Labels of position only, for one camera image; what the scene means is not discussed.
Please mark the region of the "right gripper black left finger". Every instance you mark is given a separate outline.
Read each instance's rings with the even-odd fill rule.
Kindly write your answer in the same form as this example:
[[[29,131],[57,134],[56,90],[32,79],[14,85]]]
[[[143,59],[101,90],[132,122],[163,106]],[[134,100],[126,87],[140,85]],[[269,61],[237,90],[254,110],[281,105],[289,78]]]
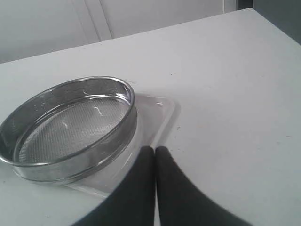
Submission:
[[[121,183],[76,226],[152,226],[155,218],[154,150],[143,146]]]

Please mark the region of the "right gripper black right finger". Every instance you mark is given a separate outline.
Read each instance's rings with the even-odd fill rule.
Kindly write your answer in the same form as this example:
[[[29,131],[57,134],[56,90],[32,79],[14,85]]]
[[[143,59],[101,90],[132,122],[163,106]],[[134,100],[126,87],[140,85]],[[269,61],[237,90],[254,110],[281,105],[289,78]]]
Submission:
[[[165,146],[155,150],[159,220],[162,226],[249,226],[209,199],[182,172]]]

